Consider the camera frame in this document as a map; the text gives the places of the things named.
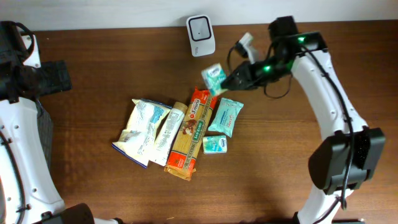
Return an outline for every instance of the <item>teal packet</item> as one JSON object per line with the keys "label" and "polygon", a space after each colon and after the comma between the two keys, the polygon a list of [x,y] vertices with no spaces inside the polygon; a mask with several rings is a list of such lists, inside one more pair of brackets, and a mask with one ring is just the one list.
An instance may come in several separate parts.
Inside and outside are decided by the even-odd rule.
{"label": "teal packet", "polygon": [[225,133],[230,138],[234,130],[235,120],[241,111],[243,103],[222,98],[217,110],[216,117],[208,128],[209,131]]}
{"label": "teal packet", "polygon": [[207,136],[203,138],[205,154],[226,153],[226,136]]}
{"label": "teal packet", "polygon": [[213,96],[218,96],[227,91],[227,89],[221,88],[221,83],[226,79],[226,75],[219,63],[204,69],[201,71],[201,75],[207,89],[210,90]]}

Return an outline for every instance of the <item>white barcode scanner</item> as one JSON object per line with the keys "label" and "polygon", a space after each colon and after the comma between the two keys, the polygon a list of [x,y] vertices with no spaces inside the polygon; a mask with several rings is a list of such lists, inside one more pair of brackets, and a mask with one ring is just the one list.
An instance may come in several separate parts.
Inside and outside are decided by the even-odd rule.
{"label": "white barcode scanner", "polygon": [[189,41],[194,57],[209,55],[216,50],[213,28],[206,15],[191,16],[187,19]]}

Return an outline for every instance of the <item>orange package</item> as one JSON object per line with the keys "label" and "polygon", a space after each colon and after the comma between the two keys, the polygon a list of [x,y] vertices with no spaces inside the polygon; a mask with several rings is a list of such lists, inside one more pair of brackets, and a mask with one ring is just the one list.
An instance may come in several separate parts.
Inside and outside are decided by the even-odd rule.
{"label": "orange package", "polygon": [[164,171],[190,180],[217,97],[195,88]]}

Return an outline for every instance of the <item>blue package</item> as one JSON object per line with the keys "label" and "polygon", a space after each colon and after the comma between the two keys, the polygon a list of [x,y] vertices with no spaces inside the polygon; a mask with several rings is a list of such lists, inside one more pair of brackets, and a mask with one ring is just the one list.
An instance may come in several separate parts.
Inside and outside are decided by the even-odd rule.
{"label": "blue package", "polygon": [[208,128],[209,131],[218,131],[232,137],[235,120],[241,111],[243,103],[222,98],[216,117]]}

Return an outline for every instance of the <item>tissue packet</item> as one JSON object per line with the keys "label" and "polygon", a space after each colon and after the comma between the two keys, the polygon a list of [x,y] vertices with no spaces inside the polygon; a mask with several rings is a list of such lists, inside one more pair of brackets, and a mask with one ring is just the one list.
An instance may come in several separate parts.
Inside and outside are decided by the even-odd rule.
{"label": "tissue packet", "polygon": [[226,153],[226,136],[207,136],[203,138],[205,154]]}
{"label": "tissue packet", "polygon": [[132,101],[136,106],[119,141],[112,143],[112,147],[146,168],[149,162],[148,152],[154,147],[157,128],[172,107],[151,100]]}
{"label": "tissue packet", "polygon": [[230,138],[234,130],[235,120],[241,111],[243,103],[222,98],[216,117],[209,127],[209,131],[218,131],[226,134]]}
{"label": "tissue packet", "polygon": [[201,75],[211,95],[218,96],[227,91],[227,89],[221,88],[221,83],[226,79],[226,75],[219,63],[204,69],[201,71]]}

